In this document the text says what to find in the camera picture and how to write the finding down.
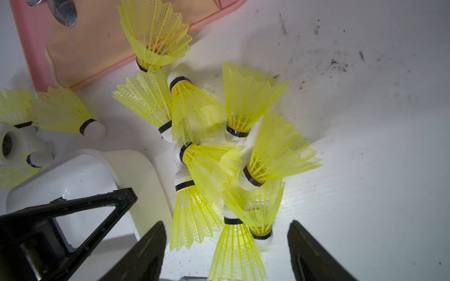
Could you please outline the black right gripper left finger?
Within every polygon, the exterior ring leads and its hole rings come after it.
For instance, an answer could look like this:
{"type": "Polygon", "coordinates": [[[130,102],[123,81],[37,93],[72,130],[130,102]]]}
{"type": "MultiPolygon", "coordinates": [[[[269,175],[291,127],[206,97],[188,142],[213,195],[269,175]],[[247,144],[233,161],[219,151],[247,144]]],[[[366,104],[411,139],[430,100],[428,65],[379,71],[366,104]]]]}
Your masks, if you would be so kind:
{"type": "Polygon", "coordinates": [[[166,229],[158,221],[103,277],[102,281],[157,281],[166,247],[166,229]]]}

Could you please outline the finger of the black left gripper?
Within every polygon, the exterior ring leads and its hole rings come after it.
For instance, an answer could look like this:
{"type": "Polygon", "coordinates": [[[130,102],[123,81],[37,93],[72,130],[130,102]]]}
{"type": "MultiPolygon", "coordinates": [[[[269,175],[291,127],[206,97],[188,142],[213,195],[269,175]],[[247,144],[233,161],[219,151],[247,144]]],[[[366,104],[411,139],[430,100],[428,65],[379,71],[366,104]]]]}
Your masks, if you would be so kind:
{"type": "Polygon", "coordinates": [[[60,197],[1,216],[1,280],[69,280],[137,200],[126,188],[74,200],[60,197]],[[113,210],[79,247],[71,246],[56,219],[103,207],[113,210]]]}

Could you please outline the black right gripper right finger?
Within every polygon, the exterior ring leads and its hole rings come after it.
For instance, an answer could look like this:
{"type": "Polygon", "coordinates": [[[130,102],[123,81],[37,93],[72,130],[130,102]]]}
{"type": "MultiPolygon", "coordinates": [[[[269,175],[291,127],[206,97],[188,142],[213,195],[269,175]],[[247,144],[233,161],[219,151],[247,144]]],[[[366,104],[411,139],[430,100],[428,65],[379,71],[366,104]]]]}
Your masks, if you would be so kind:
{"type": "Polygon", "coordinates": [[[292,270],[298,281],[356,281],[297,220],[287,234],[292,270]]]}

